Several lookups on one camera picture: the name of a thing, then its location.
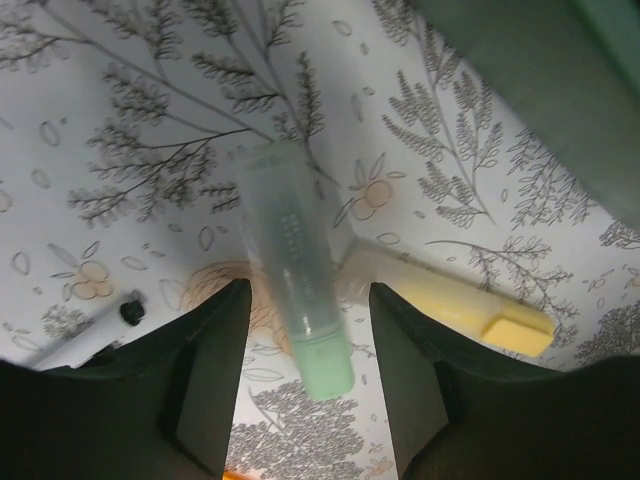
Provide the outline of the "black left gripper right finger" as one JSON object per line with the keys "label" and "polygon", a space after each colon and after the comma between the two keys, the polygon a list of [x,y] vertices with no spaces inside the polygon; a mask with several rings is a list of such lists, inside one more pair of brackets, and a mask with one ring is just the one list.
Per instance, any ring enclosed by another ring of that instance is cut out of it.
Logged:
{"label": "black left gripper right finger", "polygon": [[369,293],[402,479],[635,479],[639,360],[568,372],[486,348],[384,284]]}

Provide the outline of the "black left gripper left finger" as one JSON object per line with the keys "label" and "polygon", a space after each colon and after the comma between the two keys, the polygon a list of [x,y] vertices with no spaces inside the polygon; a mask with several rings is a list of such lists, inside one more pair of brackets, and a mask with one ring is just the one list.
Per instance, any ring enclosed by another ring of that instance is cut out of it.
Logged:
{"label": "black left gripper left finger", "polygon": [[219,479],[248,335],[251,286],[78,368],[1,365],[5,479]]}

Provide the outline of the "yellow highlighter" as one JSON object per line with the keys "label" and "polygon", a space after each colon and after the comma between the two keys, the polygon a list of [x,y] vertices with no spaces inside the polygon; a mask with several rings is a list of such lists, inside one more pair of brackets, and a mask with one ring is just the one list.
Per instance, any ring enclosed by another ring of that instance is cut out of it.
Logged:
{"label": "yellow highlighter", "polygon": [[375,283],[388,286],[423,315],[503,350],[537,357],[554,340],[554,323],[543,312],[378,249],[352,250],[338,275],[339,295],[363,305]]}

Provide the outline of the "green highlighter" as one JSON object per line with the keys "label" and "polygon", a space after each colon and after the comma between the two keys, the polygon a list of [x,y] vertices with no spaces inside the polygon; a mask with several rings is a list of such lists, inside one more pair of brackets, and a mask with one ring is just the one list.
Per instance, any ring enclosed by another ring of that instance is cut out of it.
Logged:
{"label": "green highlighter", "polygon": [[303,386],[315,400],[342,396],[354,385],[350,344],[305,149],[298,140],[257,147],[236,170],[247,224]]}

